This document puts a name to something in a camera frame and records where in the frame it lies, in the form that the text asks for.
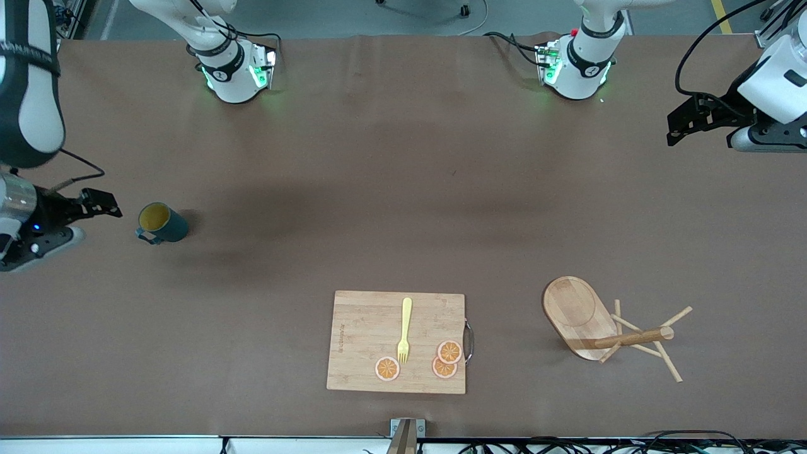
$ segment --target dark green mug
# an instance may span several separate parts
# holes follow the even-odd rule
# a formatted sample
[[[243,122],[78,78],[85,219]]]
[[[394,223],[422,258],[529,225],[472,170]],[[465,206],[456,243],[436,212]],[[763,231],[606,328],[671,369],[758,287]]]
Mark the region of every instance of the dark green mug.
[[[162,202],[146,205],[138,217],[140,227],[135,230],[137,237],[148,244],[178,242],[188,234],[188,221]],[[150,233],[154,238],[147,238]]]

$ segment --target wooden cutting board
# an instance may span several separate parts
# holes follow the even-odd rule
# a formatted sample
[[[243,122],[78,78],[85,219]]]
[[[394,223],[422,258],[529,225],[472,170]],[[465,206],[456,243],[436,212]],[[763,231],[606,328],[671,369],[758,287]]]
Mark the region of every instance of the wooden cutting board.
[[[397,358],[401,305],[412,298],[409,359],[393,381],[375,375],[383,356]],[[328,389],[382,393],[465,393],[465,361],[457,373],[441,379],[432,372],[437,346],[446,340],[462,345],[465,295],[444,293],[338,291],[333,302]]]

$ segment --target yellow fork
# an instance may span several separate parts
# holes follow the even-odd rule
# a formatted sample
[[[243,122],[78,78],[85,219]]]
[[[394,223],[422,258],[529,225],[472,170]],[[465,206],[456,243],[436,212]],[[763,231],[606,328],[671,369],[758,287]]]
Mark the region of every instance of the yellow fork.
[[[412,298],[403,299],[403,315],[401,317],[401,342],[398,343],[398,362],[406,363],[409,358],[409,318],[412,316]]]

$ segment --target mug handle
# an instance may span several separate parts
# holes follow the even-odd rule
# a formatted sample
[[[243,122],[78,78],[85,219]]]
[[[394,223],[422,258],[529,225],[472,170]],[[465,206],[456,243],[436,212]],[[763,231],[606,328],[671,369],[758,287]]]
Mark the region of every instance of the mug handle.
[[[162,238],[154,237],[154,239],[148,239],[145,237],[144,233],[146,233],[146,231],[142,227],[139,227],[137,230],[135,230],[135,235],[137,235],[139,239],[147,242],[148,244],[156,245],[162,243]]]

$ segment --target robotic arm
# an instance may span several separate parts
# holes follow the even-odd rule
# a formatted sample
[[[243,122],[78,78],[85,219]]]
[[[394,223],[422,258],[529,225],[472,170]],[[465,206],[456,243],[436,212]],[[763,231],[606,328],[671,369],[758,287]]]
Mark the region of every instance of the robotic arm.
[[[202,63],[207,86],[225,103],[244,103],[271,83],[274,49],[239,36],[219,15],[237,0],[130,0],[173,28]]]
[[[41,166],[61,150],[55,23],[49,0],[0,0],[0,271],[20,271],[84,238],[68,227],[98,214],[121,217],[112,194],[76,199],[34,186],[16,168]]]
[[[715,99],[694,93],[667,116],[673,146],[721,127],[737,151],[807,153],[807,13]]]
[[[574,35],[536,49],[541,83],[569,99],[586,99],[605,83],[613,53],[627,26],[622,10],[653,8],[675,0],[575,0],[583,23]]]
[[[536,48],[541,82],[569,99],[589,98],[605,83],[625,35],[623,10],[675,0],[574,1],[583,10],[579,31]],[[691,92],[667,122],[670,146],[694,132],[730,126],[728,145],[738,151],[807,153],[807,12],[725,95]]]

